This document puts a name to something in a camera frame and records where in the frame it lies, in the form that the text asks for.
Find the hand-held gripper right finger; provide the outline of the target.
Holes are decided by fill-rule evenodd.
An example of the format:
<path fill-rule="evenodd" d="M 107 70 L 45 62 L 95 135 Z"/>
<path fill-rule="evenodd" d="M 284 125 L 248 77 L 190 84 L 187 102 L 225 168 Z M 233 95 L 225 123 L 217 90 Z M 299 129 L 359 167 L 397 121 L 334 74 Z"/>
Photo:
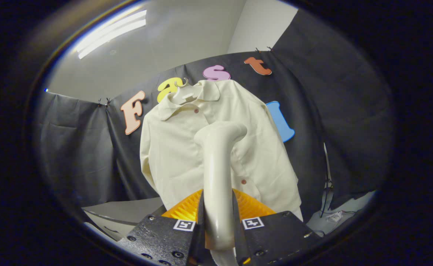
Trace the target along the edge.
<path fill-rule="evenodd" d="M 239 266 L 284 266 L 297 262 L 322 240 L 290 211 L 274 212 L 233 189 L 235 250 Z"/>

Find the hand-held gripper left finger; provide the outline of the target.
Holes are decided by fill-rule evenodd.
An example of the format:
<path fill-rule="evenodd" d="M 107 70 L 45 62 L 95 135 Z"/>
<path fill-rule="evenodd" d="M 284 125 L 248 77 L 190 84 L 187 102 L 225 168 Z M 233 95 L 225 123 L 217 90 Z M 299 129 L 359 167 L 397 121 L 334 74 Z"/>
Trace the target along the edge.
<path fill-rule="evenodd" d="M 149 214 L 117 243 L 126 251 L 165 266 L 201 266 L 205 260 L 203 190 L 161 215 Z"/>

